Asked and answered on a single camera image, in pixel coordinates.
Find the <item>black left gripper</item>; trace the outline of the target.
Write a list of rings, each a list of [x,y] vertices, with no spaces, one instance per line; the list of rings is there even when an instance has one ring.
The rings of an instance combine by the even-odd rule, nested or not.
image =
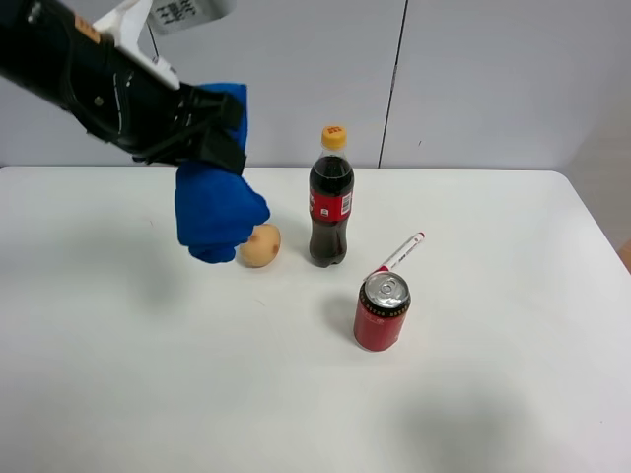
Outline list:
[[[171,90],[157,81],[113,81],[105,94],[105,141],[138,163],[192,161],[242,174],[245,151],[230,133],[245,132],[244,87]]]

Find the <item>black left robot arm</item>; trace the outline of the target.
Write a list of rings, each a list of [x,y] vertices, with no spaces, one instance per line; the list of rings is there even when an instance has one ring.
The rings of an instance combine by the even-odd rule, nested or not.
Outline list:
[[[140,50],[151,7],[124,1],[89,23],[59,1],[4,1],[1,74],[136,163],[195,161],[242,174],[246,155],[234,134],[245,106],[181,82],[166,59]]]

